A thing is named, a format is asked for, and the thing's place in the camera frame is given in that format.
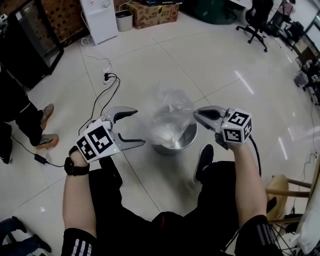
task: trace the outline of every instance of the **black smartwatch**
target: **black smartwatch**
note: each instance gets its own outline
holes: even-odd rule
[[[77,151],[77,146],[73,146],[69,151],[69,157],[65,159],[64,162],[64,170],[67,175],[79,176],[79,175],[86,175],[89,173],[90,164],[85,167],[75,166],[74,162],[72,162],[70,156],[73,152]]]

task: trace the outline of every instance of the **hand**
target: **hand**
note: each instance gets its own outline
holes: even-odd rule
[[[73,152],[70,155],[70,158],[74,164],[74,166],[77,167],[86,167],[88,165],[87,161],[84,159],[84,157],[82,156],[82,154],[80,153],[79,150]]]

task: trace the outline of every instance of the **office chair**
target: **office chair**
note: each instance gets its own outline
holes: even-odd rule
[[[237,26],[235,28],[236,30],[242,29],[252,34],[252,37],[248,40],[249,44],[251,44],[254,37],[256,37],[264,46],[265,52],[268,51],[268,48],[266,47],[262,36],[258,34],[258,31],[262,32],[264,30],[264,26],[267,23],[269,13],[273,6],[273,0],[253,0],[251,9],[245,13],[245,19],[248,22],[248,25],[246,27]]]

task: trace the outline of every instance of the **wrist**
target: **wrist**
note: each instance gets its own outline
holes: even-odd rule
[[[70,155],[70,159],[72,160],[75,167],[86,167],[88,166],[87,161],[82,156],[79,150],[76,150]]]
[[[231,149],[233,151],[233,153],[238,153],[241,152],[243,149],[245,149],[247,147],[247,143],[242,143],[242,144],[232,144],[232,145],[228,145],[229,149]]]

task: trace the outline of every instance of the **tan boot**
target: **tan boot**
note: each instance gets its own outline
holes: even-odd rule
[[[49,119],[49,117],[51,117],[52,113],[54,112],[55,106],[53,104],[49,104],[48,106],[46,106],[42,111],[43,111],[43,117],[41,119],[41,129],[42,131],[45,130],[46,126],[47,126],[47,121]]]
[[[42,134],[41,141],[38,146],[35,146],[36,150],[51,149],[54,148],[59,141],[57,134]]]

